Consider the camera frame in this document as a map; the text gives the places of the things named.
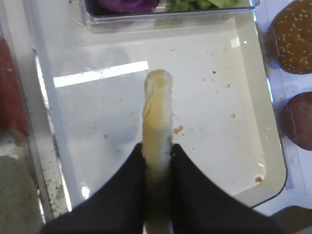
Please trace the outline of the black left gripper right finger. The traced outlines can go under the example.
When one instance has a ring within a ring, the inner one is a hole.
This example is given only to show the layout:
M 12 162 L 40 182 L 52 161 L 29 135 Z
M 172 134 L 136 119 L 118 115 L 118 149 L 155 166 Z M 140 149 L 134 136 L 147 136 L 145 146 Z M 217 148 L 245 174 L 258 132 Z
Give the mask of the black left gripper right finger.
M 172 146 L 175 234 L 283 234 L 271 218 L 237 201 L 208 179 L 179 144 Z

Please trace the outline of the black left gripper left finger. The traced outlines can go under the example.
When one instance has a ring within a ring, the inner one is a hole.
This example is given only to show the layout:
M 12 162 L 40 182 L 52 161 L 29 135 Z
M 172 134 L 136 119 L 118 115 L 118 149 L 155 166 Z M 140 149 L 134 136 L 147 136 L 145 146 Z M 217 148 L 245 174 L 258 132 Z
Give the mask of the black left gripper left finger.
M 145 160 L 138 143 L 89 199 L 48 222 L 41 234 L 141 234 L 144 225 Z

